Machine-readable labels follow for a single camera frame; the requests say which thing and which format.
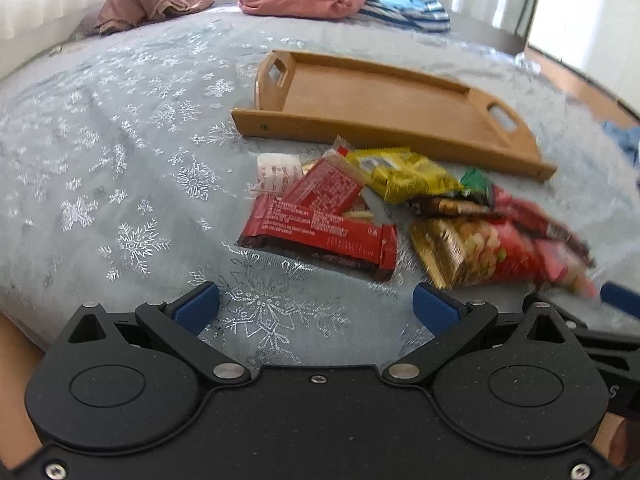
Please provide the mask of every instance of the yellow snack package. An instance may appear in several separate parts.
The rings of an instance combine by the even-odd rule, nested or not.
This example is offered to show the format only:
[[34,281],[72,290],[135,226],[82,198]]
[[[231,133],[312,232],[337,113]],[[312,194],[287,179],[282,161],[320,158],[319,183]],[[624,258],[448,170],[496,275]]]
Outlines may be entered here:
[[345,158],[364,171],[367,185],[391,204],[463,189],[447,170],[409,148],[353,150]]

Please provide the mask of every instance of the bed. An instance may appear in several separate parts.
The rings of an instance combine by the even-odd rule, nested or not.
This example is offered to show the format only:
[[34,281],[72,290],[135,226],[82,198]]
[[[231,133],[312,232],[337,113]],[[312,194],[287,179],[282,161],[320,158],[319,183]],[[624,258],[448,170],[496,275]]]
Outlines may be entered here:
[[[559,169],[544,185],[492,177],[590,242],[596,284],[635,284],[634,172],[588,110],[544,78],[442,36],[229,7],[72,43],[0,83],[0,308],[33,340],[46,347],[85,301],[131,311],[204,280],[219,285],[222,306],[200,338],[253,370],[384,365],[431,338],[412,313],[424,270],[408,218],[375,197],[367,199],[378,220],[399,229],[389,282],[236,246],[252,206],[255,154],[313,158],[325,149],[249,140],[234,127],[230,110],[252,105],[256,67],[275,48],[373,59],[496,94]],[[454,295],[512,312],[528,290],[493,285]],[[640,333],[597,301],[553,294],[591,328]]]

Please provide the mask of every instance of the gray curtain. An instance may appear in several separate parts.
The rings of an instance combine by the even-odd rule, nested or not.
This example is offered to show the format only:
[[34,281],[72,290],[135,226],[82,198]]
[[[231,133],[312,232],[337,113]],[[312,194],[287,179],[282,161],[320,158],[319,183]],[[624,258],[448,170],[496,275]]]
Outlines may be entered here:
[[533,22],[533,15],[536,12],[536,4],[538,0],[525,0],[520,18],[518,19],[518,25],[516,26],[515,33],[521,38],[526,38],[531,30],[531,23]]

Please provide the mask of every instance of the red candy bar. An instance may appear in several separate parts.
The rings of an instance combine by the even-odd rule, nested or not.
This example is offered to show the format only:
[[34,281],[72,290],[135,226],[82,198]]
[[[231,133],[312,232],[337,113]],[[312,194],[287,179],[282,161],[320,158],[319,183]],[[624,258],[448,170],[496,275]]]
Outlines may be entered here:
[[260,195],[238,240],[241,247],[274,245],[325,261],[369,270],[387,280],[396,268],[396,227],[373,226]]
[[325,213],[341,215],[362,190],[363,183],[352,173],[346,173],[347,162],[340,155],[334,155],[335,162],[321,158],[282,197],[283,202],[297,204]]

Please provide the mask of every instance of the screw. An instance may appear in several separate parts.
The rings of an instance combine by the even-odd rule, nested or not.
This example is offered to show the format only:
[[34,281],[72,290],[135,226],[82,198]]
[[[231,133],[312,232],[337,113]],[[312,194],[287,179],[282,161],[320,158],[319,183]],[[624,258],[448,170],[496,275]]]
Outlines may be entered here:
[[52,462],[45,466],[44,474],[51,478],[51,480],[64,480],[66,478],[66,469],[60,464]]
[[571,469],[571,480],[587,480],[591,474],[591,468],[586,464],[578,464]]
[[222,363],[213,368],[213,374],[219,379],[237,379],[244,374],[244,367],[238,363]]
[[389,367],[389,375],[394,379],[415,379],[420,375],[420,368],[409,363],[400,363]]

